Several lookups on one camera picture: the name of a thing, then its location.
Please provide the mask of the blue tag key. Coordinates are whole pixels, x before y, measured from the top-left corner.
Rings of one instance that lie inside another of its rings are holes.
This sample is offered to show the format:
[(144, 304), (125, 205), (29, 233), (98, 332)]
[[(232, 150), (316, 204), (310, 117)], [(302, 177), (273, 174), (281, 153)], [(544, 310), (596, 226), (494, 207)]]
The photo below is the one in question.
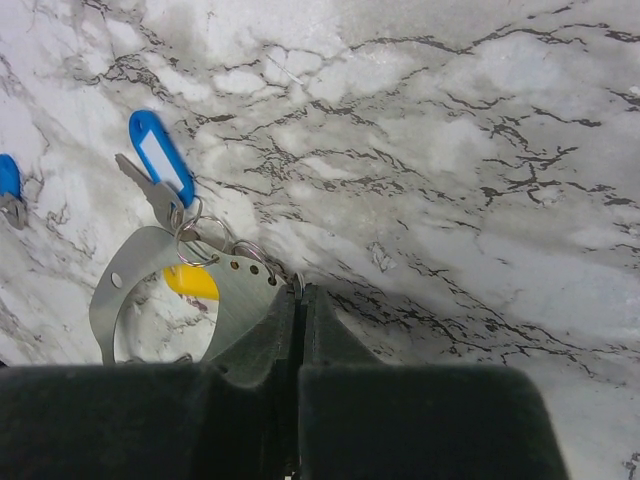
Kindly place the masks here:
[(179, 227), (193, 230), (195, 221), (186, 213), (196, 199), (195, 182), (160, 118), (150, 110), (136, 110), (128, 129), (146, 172), (122, 153), (115, 155), (119, 169), (141, 189), (162, 227), (173, 233)]

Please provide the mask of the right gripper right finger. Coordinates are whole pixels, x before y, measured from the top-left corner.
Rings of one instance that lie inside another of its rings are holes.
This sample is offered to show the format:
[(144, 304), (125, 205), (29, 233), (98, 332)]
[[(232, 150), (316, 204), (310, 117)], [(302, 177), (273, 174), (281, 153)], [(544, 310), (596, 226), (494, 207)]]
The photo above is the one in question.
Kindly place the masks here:
[(305, 479), (564, 479), (539, 390), (521, 371), (390, 365), (305, 293), (298, 445)]

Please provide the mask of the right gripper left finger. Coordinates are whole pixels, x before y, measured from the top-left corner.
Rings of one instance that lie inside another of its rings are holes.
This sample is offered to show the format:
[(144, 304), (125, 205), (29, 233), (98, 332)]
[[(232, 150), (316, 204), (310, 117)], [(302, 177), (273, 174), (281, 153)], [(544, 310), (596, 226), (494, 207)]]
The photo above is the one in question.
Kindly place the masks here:
[(295, 460), (299, 319), (282, 288), (211, 361), (3, 369), (2, 477), (284, 477)]

